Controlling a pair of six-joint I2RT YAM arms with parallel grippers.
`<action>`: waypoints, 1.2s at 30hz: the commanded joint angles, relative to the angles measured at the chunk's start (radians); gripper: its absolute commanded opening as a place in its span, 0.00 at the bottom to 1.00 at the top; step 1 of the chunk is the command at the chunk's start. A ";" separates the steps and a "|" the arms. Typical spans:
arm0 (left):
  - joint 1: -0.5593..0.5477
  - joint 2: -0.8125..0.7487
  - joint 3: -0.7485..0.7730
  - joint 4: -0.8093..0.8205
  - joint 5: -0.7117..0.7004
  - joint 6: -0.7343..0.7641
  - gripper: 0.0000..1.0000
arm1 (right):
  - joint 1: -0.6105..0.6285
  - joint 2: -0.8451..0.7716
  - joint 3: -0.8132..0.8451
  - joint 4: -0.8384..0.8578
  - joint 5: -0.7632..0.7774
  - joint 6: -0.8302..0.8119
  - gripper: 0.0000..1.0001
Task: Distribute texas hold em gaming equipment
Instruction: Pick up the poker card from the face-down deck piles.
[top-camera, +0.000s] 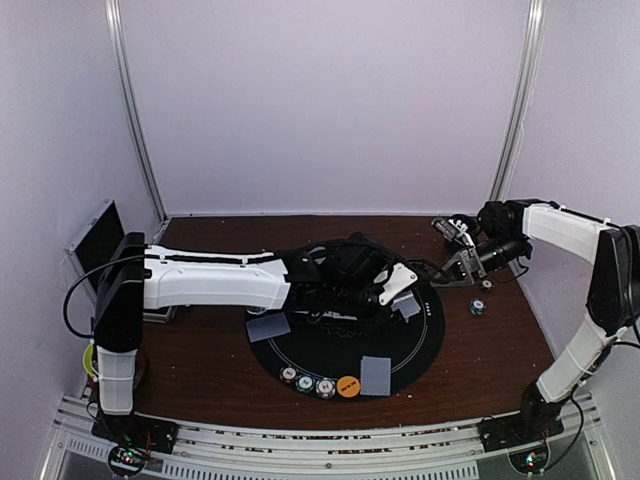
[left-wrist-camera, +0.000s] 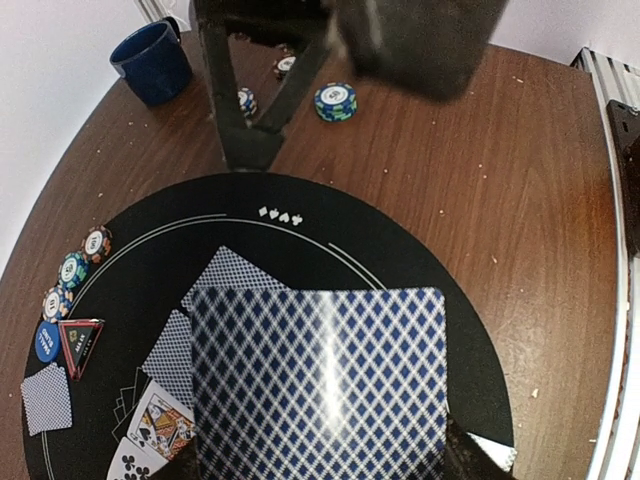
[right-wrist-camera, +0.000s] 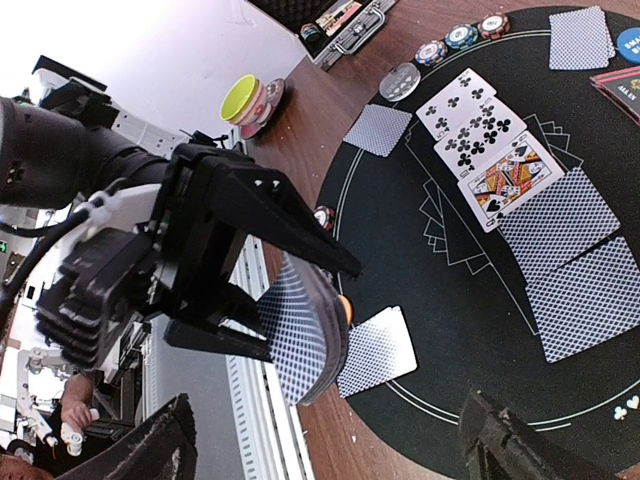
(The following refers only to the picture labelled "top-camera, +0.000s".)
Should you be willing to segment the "grey card deck box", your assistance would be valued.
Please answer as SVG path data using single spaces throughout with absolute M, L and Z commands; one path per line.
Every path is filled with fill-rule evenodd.
M 412 292 L 397 296 L 391 304 L 394 312 L 399 312 L 406 323 L 421 310 L 419 302 Z

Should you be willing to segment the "green blue 50 chip stack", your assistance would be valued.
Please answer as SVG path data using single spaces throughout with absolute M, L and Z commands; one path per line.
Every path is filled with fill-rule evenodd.
M 470 302 L 469 310 L 474 316 L 482 316 L 486 312 L 486 304 L 481 299 L 475 298 Z

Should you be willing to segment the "blue-backed playing cards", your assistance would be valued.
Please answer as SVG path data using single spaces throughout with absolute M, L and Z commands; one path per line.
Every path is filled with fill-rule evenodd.
M 391 395 L 391 359 L 363 356 L 360 362 L 361 394 L 386 397 Z

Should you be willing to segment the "orange big blind button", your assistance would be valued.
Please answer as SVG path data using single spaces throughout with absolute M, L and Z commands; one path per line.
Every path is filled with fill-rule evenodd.
M 336 382 L 336 393 L 342 398 L 352 399 L 361 392 L 361 383 L 358 378 L 351 375 L 340 377 Z

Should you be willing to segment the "10 chips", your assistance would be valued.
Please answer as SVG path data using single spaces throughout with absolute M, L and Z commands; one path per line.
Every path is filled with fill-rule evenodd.
M 330 378 L 318 379 L 315 383 L 315 392 L 321 399 L 331 399 L 336 394 L 336 382 Z

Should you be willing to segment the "50 chips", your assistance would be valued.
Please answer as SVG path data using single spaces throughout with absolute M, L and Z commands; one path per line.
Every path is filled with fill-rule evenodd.
M 310 393 L 315 390 L 315 379 L 308 375 L 301 375 L 296 379 L 295 388 L 300 393 Z

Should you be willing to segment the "100 chips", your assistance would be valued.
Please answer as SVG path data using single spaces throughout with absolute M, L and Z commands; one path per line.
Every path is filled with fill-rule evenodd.
M 285 384 L 294 384 L 299 377 L 298 371 L 291 366 L 285 366 L 280 369 L 279 378 Z

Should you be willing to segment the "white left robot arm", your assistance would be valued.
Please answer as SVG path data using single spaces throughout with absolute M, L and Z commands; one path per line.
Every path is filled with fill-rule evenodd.
M 105 264 L 96 290 L 93 342 L 99 405 L 106 429 L 123 444 L 144 424 L 134 415 L 134 376 L 146 312 L 174 307 L 244 307 L 254 315 L 300 314 L 352 320 L 378 332 L 400 317 L 396 308 L 419 283 L 467 286 L 486 275 L 464 247 L 444 265 L 407 260 L 367 235 L 292 250 L 219 254 L 148 245 L 132 232 Z

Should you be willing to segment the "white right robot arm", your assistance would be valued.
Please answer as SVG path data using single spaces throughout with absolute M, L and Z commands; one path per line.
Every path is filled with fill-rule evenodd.
M 473 218 L 454 214 L 437 217 L 431 225 L 456 248 L 436 270 L 444 286 L 478 284 L 509 263 L 529 258 L 535 241 L 590 267 L 580 326 L 551 366 L 525 389 L 512 421 L 519 440 L 533 441 L 639 318 L 639 228 L 539 199 L 488 201 Z

